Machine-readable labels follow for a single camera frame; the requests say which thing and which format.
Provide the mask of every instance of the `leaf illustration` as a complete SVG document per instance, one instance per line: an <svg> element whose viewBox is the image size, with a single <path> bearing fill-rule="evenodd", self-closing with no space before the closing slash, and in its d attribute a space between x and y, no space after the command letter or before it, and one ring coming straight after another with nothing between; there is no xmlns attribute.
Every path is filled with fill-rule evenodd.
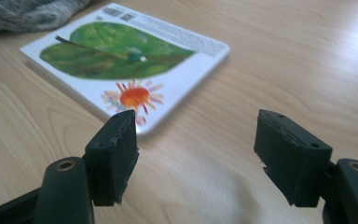
<svg viewBox="0 0 358 224"><path fill-rule="evenodd" d="M40 58L74 77L128 79L164 73L194 53L129 26L93 22L69 40L49 46Z"/></svg>

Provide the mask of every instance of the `book cover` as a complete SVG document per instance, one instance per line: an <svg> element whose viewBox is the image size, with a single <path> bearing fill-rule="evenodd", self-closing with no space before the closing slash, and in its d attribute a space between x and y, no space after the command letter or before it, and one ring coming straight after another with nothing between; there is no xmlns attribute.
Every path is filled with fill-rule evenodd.
<svg viewBox="0 0 358 224"><path fill-rule="evenodd" d="M134 109L150 133L229 53L227 44L109 4L21 48L39 74L100 118Z"/></svg>

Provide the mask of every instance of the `sun illustration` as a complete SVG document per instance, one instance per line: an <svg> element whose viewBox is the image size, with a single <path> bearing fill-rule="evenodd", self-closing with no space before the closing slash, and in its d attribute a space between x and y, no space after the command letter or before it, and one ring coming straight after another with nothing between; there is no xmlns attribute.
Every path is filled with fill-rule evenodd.
<svg viewBox="0 0 358 224"><path fill-rule="evenodd" d="M105 91L102 95L103 101L109 104L107 109L115 109L116 112L121 112L128 109L134 109L138 114L141 107L145 114L148 115L148 107L156 109L154 104L163 105L163 94L152 93L163 87L162 84L153 86L151 80L146 81L143 85L142 80L132 80L128 84L116 83L120 92L117 91Z"/></svg>

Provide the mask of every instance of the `gray cloth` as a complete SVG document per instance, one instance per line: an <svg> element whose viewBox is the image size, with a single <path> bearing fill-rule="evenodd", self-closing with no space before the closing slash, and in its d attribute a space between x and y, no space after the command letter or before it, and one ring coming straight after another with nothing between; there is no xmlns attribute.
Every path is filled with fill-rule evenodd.
<svg viewBox="0 0 358 224"><path fill-rule="evenodd" d="M46 31L66 24L90 0L0 0L0 32Z"/></svg>

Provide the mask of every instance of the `wood grain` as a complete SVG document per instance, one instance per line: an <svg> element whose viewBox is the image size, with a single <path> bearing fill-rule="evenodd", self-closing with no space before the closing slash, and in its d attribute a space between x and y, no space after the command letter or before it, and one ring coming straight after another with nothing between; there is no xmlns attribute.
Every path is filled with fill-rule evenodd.
<svg viewBox="0 0 358 224"><path fill-rule="evenodd" d="M93 1L75 18L107 4ZM358 1L118 0L226 42L231 53L157 131L122 205L96 223L322 223L290 207L254 154L260 108L280 112L358 160ZM19 47L44 33L0 34L0 204L82 156L99 120L30 69Z"/></svg>

